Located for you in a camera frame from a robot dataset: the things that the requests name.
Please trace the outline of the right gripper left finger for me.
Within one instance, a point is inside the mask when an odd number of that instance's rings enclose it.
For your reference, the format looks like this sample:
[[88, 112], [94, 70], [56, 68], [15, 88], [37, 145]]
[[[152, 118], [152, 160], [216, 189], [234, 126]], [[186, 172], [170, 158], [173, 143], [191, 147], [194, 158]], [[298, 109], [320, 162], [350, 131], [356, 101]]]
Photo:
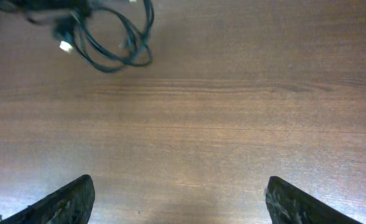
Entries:
[[0, 224], [87, 224], [94, 201], [93, 180], [85, 174], [20, 212], [0, 218]]

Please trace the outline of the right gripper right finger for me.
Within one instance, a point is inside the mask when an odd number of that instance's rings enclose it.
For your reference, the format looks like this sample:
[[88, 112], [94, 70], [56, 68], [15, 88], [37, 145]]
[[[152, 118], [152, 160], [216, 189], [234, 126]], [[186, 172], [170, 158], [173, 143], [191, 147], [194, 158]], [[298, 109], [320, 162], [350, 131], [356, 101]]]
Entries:
[[276, 224], [360, 224], [278, 176], [271, 176], [265, 203]]

